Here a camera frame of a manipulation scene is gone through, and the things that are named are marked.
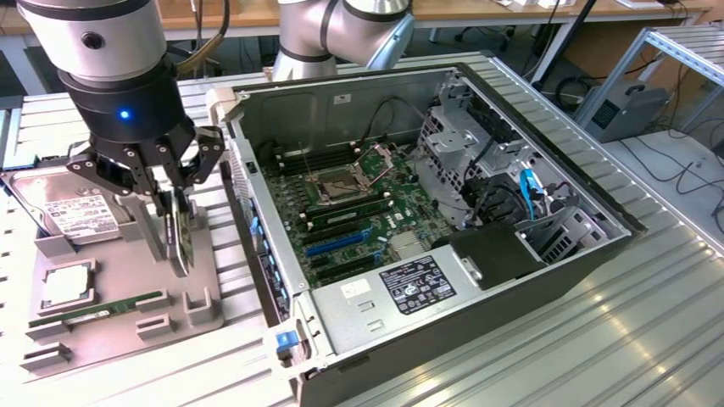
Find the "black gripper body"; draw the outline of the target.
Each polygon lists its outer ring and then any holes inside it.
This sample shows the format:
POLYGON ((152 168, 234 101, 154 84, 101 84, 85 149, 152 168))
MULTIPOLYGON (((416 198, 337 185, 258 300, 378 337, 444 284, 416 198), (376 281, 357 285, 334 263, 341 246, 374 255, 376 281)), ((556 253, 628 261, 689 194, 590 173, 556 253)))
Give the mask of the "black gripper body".
POLYGON ((176 66, 168 58, 140 76, 89 81, 60 71, 58 77, 89 130, 89 146, 110 158, 134 147, 149 167, 168 176, 193 140, 193 122, 182 108, 176 66))

